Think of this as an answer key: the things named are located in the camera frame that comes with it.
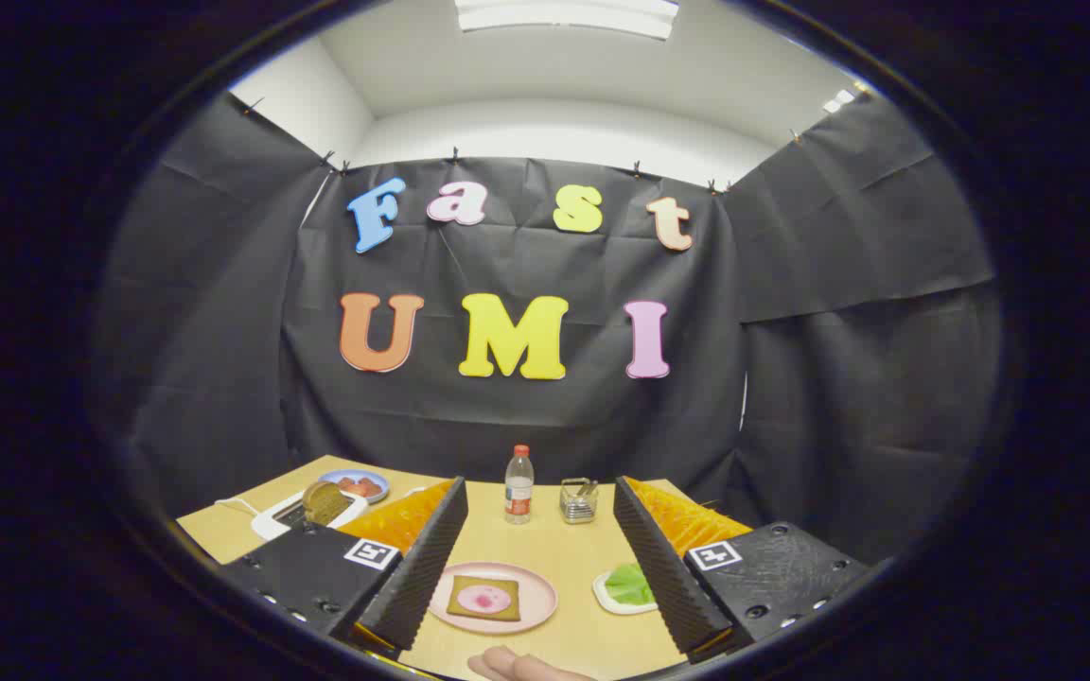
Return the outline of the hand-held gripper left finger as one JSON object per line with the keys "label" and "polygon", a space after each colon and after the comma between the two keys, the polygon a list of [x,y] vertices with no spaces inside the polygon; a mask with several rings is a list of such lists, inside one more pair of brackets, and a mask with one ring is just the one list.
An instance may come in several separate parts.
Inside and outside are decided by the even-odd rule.
{"label": "hand-held gripper left finger", "polygon": [[467,478],[455,476],[339,528],[304,520],[221,574],[299,628],[398,656],[413,647],[467,514]]}

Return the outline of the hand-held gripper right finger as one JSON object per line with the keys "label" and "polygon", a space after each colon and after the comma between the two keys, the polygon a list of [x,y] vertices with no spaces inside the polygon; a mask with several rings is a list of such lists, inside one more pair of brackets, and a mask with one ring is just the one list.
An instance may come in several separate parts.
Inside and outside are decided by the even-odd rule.
{"label": "hand-held gripper right finger", "polygon": [[818,615],[870,566],[790,522],[749,528],[644,481],[615,481],[613,513],[689,662]]}

